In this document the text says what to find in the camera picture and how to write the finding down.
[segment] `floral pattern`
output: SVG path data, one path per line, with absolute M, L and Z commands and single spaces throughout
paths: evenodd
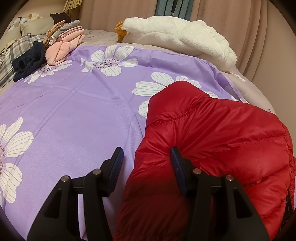
M 4 199 L 14 203 L 16 188 L 22 182 L 22 172 L 14 164 L 4 162 L 7 157 L 18 157 L 26 152 L 34 140 L 32 132 L 18 132 L 23 122 L 20 117 L 15 123 L 6 129 L 6 125 L 0 126 L 0 188 Z M 2 206 L 2 195 L 0 193 L 0 205 Z
M 67 60 L 64 61 L 60 64 L 54 65 L 54 66 L 50 66 L 50 65 L 44 65 L 43 67 L 41 67 L 40 69 L 38 69 L 35 73 L 33 73 L 31 75 L 30 81 L 28 82 L 28 84 L 36 81 L 39 77 L 44 77 L 47 75 L 53 75 L 55 71 L 61 70 L 61 69 L 65 69 L 67 67 L 69 67 L 72 64 L 71 63 L 72 60 Z
M 117 50 L 116 45 L 111 45 L 106 48 L 105 53 L 98 50 L 91 55 L 92 62 L 86 59 L 81 59 L 81 66 L 85 64 L 82 72 L 92 72 L 93 68 L 99 69 L 106 76 L 117 76 L 121 73 L 121 67 L 135 67 L 138 65 L 138 60 L 135 58 L 125 60 L 133 51 L 133 46 L 121 46 Z
M 161 72 L 153 72 L 151 74 L 151 78 L 159 84 L 154 82 L 148 82 L 148 81 L 140 81 L 136 83 L 136 88 L 133 89 L 132 92 L 135 95 L 140 95 L 140 96 L 153 96 L 158 92 L 162 91 L 165 87 L 175 82 L 171 76 Z M 189 80 L 186 76 L 177 76 L 176 81 L 187 81 L 188 83 L 192 84 L 193 86 L 199 89 L 202 87 L 198 81 Z M 219 98 L 217 95 L 215 95 L 211 91 L 204 91 L 204 92 L 207 93 L 212 98 Z M 148 104 L 149 104 L 149 100 L 146 100 L 139 106 L 139 114 L 146 118 L 147 118 L 147 112 L 148 112 Z

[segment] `folded clothes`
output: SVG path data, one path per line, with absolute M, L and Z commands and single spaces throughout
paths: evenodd
M 57 30 L 50 38 L 50 45 L 53 45 L 53 43 L 57 40 L 57 38 L 59 37 L 59 35 L 61 35 L 62 33 L 66 32 L 69 29 L 75 28 L 79 25 L 80 21 L 79 20 L 75 20 L 71 23 L 68 23 L 64 26 L 62 26 L 59 30 Z
M 46 38 L 43 41 L 44 44 L 44 48 L 47 49 L 49 47 L 49 42 L 51 40 L 52 35 L 58 30 L 60 29 L 62 26 L 66 25 L 67 23 L 64 23 L 65 20 L 58 22 L 57 24 L 55 24 L 52 29 L 48 30 L 46 33 Z
M 64 33 L 60 34 L 57 40 L 62 39 L 63 37 L 66 37 L 67 35 L 69 35 L 73 32 L 79 31 L 79 30 L 82 30 L 82 26 L 77 26 L 77 27 L 68 29 Z
M 43 42 L 35 41 L 33 47 L 12 62 L 15 71 L 14 82 L 26 78 L 46 62 Z
M 57 65 L 63 62 L 69 56 L 69 52 L 76 49 L 81 43 L 85 37 L 83 33 L 84 29 L 74 31 L 53 43 L 45 53 L 48 65 Z

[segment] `red puffer jacket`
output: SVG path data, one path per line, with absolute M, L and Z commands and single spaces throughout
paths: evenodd
M 150 99 L 145 137 L 119 211 L 116 241 L 182 240 L 190 207 L 170 163 L 172 146 L 207 174 L 232 174 L 270 238 L 275 237 L 287 190 L 294 205 L 295 158 L 287 128 L 274 114 L 212 99 L 178 81 Z

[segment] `pink curtain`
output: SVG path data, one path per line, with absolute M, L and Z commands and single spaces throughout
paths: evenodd
M 126 18 L 154 16 L 157 0 L 84 0 L 80 22 L 85 29 L 114 32 Z
M 229 42 L 238 70 L 251 80 L 263 50 L 267 0 L 194 0 L 191 21 L 203 20 Z

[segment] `pink clothing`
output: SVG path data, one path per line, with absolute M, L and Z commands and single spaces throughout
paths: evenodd
M 65 32 L 63 32 L 62 34 L 59 35 L 58 40 L 60 38 L 66 37 L 68 34 L 70 34 L 72 32 L 75 32 L 75 31 L 78 31 L 78 30 L 81 30 L 81 29 L 82 29 L 82 26 L 77 26 L 77 27 L 68 29 L 67 31 L 65 31 Z
M 70 55 L 69 52 L 76 49 L 81 43 L 84 35 L 84 29 L 81 26 L 71 28 L 59 35 L 57 41 L 50 46 L 45 53 L 48 65 L 57 65 L 65 61 Z

